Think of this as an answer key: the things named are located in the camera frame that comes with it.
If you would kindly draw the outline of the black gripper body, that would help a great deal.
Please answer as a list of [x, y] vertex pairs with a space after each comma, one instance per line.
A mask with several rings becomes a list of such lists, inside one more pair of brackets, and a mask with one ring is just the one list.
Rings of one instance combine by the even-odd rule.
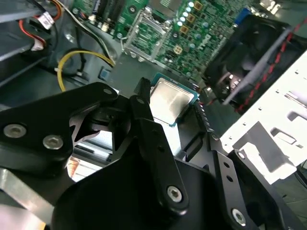
[[174, 159], [168, 145], [133, 147], [121, 159], [71, 186], [52, 215], [54, 230], [229, 229], [221, 169], [214, 151], [208, 170]]

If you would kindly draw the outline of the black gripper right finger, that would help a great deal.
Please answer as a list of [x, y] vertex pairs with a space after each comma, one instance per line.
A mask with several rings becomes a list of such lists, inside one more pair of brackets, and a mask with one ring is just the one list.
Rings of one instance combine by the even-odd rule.
[[200, 103], [192, 111], [196, 128], [202, 132], [200, 145], [192, 155], [193, 164], [208, 170], [218, 195], [223, 220], [233, 230], [303, 230], [304, 224], [257, 172], [246, 154], [227, 154]]

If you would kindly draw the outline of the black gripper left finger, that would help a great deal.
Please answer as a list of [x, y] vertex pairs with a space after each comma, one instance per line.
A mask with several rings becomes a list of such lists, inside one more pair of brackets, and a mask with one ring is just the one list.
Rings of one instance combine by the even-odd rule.
[[136, 94], [118, 95], [96, 82], [40, 99], [0, 114], [0, 164], [37, 177], [60, 175], [76, 144], [98, 132], [112, 133], [114, 162], [133, 147], [169, 145], [154, 122], [150, 82], [140, 80]]

